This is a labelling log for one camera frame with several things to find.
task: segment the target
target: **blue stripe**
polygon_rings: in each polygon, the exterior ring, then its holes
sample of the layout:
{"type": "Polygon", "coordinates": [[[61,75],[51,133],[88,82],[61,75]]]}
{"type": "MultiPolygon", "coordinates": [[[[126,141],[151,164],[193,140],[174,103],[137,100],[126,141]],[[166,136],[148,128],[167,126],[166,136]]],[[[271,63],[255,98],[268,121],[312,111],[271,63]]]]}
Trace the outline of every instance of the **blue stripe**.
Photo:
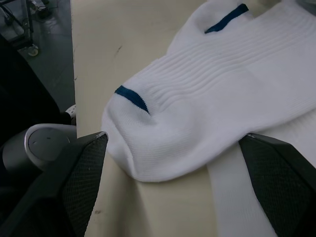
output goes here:
{"type": "Polygon", "coordinates": [[[137,94],[135,91],[127,89],[124,86],[120,86],[116,91],[116,94],[121,95],[123,97],[125,97],[126,99],[128,99],[130,102],[132,102],[134,105],[136,105],[137,107],[141,108],[142,110],[145,110],[148,114],[148,109],[147,106],[145,104],[145,101],[142,99],[142,97],[140,97],[139,94],[137,94]]]}
{"type": "Polygon", "coordinates": [[[217,32],[221,31],[224,29],[227,24],[233,20],[234,18],[244,14],[247,12],[249,9],[245,4],[240,4],[235,10],[231,11],[227,16],[225,16],[220,22],[218,22],[216,25],[212,26],[209,28],[205,33],[211,33],[211,32],[217,32]]]}

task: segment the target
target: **caster wheel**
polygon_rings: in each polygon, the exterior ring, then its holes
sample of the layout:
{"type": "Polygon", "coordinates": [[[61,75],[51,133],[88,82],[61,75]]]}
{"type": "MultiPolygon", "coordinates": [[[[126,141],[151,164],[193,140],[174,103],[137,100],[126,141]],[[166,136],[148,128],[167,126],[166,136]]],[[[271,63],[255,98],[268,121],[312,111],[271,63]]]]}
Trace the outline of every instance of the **caster wheel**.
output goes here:
{"type": "Polygon", "coordinates": [[[35,57],[39,54],[39,48],[36,45],[33,45],[28,48],[28,55],[35,57]]]}

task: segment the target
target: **beige table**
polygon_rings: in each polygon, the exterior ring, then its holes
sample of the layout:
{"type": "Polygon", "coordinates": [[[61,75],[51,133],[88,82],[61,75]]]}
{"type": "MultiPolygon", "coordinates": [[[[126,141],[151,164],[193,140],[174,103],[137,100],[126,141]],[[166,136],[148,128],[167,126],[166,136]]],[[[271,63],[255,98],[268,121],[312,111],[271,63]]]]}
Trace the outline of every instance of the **beige table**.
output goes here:
{"type": "MultiPolygon", "coordinates": [[[[100,131],[102,112],[113,92],[163,56],[203,2],[72,0],[78,136],[100,131]]],[[[244,2],[258,15],[272,1],[244,2]]],[[[216,232],[206,168],[170,182],[143,184],[127,177],[106,155],[86,236],[215,237],[216,232]]]]}

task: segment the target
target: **wheel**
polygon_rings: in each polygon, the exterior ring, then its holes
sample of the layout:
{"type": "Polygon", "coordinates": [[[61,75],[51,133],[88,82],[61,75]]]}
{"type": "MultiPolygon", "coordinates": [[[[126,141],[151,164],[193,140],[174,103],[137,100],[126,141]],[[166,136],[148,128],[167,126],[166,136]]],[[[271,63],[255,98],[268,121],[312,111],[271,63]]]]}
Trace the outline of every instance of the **wheel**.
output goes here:
{"type": "Polygon", "coordinates": [[[33,44],[33,46],[28,48],[28,54],[31,57],[37,56],[39,54],[39,48],[36,45],[33,44]]]}

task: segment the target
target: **floor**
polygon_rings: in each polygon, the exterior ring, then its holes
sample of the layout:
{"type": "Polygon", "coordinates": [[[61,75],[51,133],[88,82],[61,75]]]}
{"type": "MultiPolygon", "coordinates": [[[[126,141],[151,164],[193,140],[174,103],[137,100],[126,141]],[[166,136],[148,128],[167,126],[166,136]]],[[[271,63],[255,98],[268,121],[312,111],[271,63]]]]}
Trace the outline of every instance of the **floor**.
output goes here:
{"type": "MultiPolygon", "coordinates": [[[[7,6],[19,19],[22,14],[19,0],[7,6]]],[[[29,56],[26,50],[21,50],[20,53],[54,98],[59,109],[65,111],[75,104],[70,0],[50,0],[48,7],[52,11],[51,16],[43,20],[33,20],[33,39],[34,44],[39,47],[38,56],[29,56]]],[[[19,31],[21,29],[18,25],[7,26],[0,14],[0,33],[5,38],[14,37],[19,31]]]]}

